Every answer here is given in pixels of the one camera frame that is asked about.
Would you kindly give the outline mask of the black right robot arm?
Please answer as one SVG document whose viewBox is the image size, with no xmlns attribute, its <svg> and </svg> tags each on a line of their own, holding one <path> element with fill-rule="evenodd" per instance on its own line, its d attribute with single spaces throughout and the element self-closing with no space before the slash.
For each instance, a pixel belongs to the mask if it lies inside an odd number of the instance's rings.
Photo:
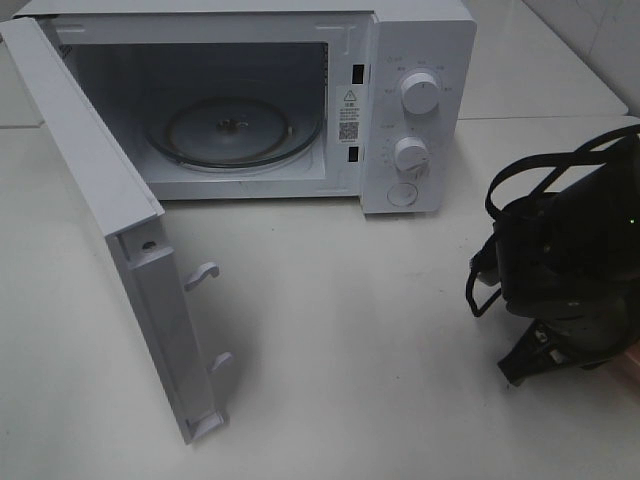
<svg viewBox="0 0 640 480">
<path fill-rule="evenodd" d="M 592 369 L 639 339 L 639 138 L 560 192 L 507 205 L 495 223 L 507 310 L 532 323 L 498 366 L 513 385 L 570 367 Z"/>
</svg>

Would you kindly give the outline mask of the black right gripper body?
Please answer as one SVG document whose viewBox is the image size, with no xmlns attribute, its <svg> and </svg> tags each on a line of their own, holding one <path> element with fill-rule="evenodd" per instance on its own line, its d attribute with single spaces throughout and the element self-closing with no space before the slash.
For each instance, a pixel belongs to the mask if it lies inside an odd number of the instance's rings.
<svg viewBox="0 0 640 480">
<path fill-rule="evenodd" d="M 565 368 L 595 368 L 639 340 L 639 297 L 629 294 L 575 318 L 536 320 L 559 335 L 561 349 L 573 357 Z"/>
</svg>

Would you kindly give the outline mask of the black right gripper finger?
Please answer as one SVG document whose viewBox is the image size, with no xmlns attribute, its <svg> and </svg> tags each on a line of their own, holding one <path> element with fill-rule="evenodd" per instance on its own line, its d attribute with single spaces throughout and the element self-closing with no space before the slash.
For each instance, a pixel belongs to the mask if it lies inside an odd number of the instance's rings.
<svg viewBox="0 0 640 480">
<path fill-rule="evenodd" d="M 573 357 L 561 347 L 560 336 L 534 320 L 497 366 L 511 385 L 521 385 L 530 377 L 572 366 Z"/>
</svg>

